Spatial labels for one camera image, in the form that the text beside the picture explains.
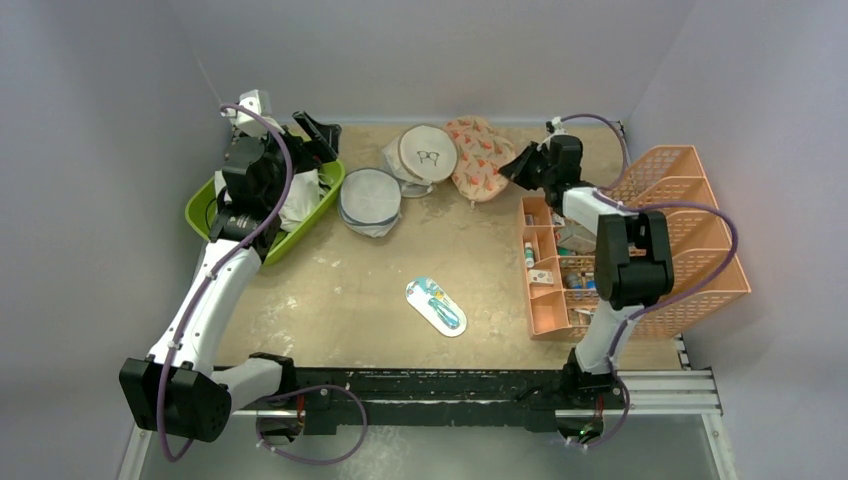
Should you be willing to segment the floral mesh laundry bag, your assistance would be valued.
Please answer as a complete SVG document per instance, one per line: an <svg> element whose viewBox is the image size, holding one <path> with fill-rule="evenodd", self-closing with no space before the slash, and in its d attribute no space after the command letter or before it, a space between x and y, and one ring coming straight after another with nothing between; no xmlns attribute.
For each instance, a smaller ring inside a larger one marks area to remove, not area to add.
<svg viewBox="0 0 848 480"><path fill-rule="evenodd" d="M516 158L514 145L479 116L457 117L442 129L458 151L451 179L459 193L474 203L498 196L509 185L499 169Z"/></svg>

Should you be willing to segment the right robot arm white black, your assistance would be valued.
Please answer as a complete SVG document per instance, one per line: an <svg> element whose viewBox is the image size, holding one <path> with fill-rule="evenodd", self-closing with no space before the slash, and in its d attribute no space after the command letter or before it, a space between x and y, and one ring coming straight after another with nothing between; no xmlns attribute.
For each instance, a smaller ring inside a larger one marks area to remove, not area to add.
<svg viewBox="0 0 848 480"><path fill-rule="evenodd" d="M674 284L666 217L630 211L583 180L583 144L557 134L530 143L499 174L525 190L540 189L557 214L595 238L594 280L599 296L588 330L563 367L561 392L576 407L619 386L617 365L647 308Z"/></svg>

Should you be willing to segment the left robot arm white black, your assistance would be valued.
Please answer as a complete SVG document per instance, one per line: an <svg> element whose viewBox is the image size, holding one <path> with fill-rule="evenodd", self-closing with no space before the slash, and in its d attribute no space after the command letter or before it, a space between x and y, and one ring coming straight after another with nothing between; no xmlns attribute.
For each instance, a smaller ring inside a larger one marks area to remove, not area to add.
<svg viewBox="0 0 848 480"><path fill-rule="evenodd" d="M188 444L212 442L231 414L263 399L284 409L297 399L291 358L254 353L218 371L215 355L235 307L286 234L280 211L300 173L318 171L339 154L343 129L304 111L293 118L303 135L276 127L244 107L225 104L235 134L213 190L208 242L186 297L162 337L142 359L128 358L119 383L136 424Z"/></svg>

